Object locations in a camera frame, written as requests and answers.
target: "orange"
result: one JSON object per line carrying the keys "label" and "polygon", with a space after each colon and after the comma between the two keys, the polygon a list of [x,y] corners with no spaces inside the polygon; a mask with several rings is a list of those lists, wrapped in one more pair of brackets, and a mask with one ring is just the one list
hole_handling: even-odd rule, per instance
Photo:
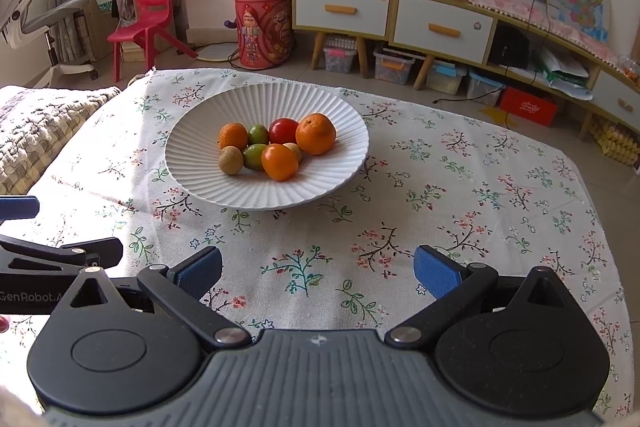
{"label": "orange", "polygon": [[241,123],[228,123],[220,129],[220,133],[218,134],[220,150],[232,146],[242,151],[248,142],[248,133]]}
{"label": "orange", "polygon": [[283,182],[298,172],[296,154],[279,143],[272,143],[262,151],[262,168],[277,182]]}
{"label": "orange", "polygon": [[335,127],[324,114],[315,112],[300,120],[296,142],[307,154],[324,154],[335,142]]}

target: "drawer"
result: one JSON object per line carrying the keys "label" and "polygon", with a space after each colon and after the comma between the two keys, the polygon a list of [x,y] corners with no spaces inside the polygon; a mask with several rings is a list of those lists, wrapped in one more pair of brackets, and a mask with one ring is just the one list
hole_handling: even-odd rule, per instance
{"label": "drawer", "polygon": [[400,0],[393,41],[482,63],[494,20],[432,0]]}
{"label": "drawer", "polygon": [[598,75],[591,103],[640,130],[640,94],[609,73],[601,71]]}
{"label": "drawer", "polygon": [[296,25],[383,37],[389,0],[296,0]]}

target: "kiwi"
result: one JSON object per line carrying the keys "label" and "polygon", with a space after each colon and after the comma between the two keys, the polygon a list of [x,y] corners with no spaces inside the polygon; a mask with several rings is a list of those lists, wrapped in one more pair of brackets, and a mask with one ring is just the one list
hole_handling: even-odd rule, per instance
{"label": "kiwi", "polygon": [[225,174],[234,176],[238,174],[244,165],[244,158],[242,157],[242,151],[238,147],[228,145],[222,151],[220,151],[220,157],[218,158],[218,167]]}

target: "red plastic chair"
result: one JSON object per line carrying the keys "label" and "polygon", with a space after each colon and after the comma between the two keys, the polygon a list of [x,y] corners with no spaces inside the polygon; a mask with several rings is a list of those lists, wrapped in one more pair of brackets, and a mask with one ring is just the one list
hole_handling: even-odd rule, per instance
{"label": "red plastic chair", "polygon": [[[150,7],[162,9],[150,10]],[[172,0],[136,0],[138,20],[131,26],[121,27],[114,31],[107,40],[113,42],[113,78],[120,80],[120,43],[135,42],[145,51],[147,71],[153,68],[158,50],[154,46],[154,37],[160,35],[175,48],[197,58],[198,54],[164,30],[171,22]]]}

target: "floor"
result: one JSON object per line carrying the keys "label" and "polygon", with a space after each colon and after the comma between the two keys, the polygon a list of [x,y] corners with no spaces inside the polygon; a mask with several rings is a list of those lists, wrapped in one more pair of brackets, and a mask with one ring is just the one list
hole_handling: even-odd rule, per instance
{"label": "floor", "polygon": [[[329,73],[323,69],[312,71],[309,69],[309,50],[297,50],[293,57],[283,66],[268,71],[267,74],[310,82],[324,86],[340,86],[349,89],[367,91],[373,94],[420,103],[430,107],[450,110],[479,120],[492,120],[480,113],[483,108],[477,102],[438,102],[434,100],[443,97],[442,93],[432,90],[415,91],[410,86],[398,86],[371,78],[364,80],[354,68],[349,75]],[[92,81],[88,74],[78,74],[67,77],[58,87],[67,89],[99,89],[112,86],[111,58],[100,61],[97,65],[100,77]],[[216,64],[192,59],[186,55],[177,55],[174,50],[167,50],[156,59],[156,67],[161,70],[182,68],[210,68],[229,67],[228,64]],[[125,62],[122,65],[123,80],[117,84],[124,89],[129,79],[139,73],[144,73],[142,62]],[[514,130],[538,141],[562,150],[580,169],[586,182],[593,203],[596,207],[610,249],[620,273],[620,279],[625,290],[626,304],[631,318],[634,343],[640,346],[640,284],[637,274],[640,273],[640,255],[638,247],[638,227],[640,225],[640,176],[622,164],[607,158],[600,153],[597,144],[591,139],[578,140],[579,123],[575,120],[557,117],[554,126],[547,128],[516,116],[510,116],[514,122]],[[640,396],[640,364],[636,366],[636,396]]]}

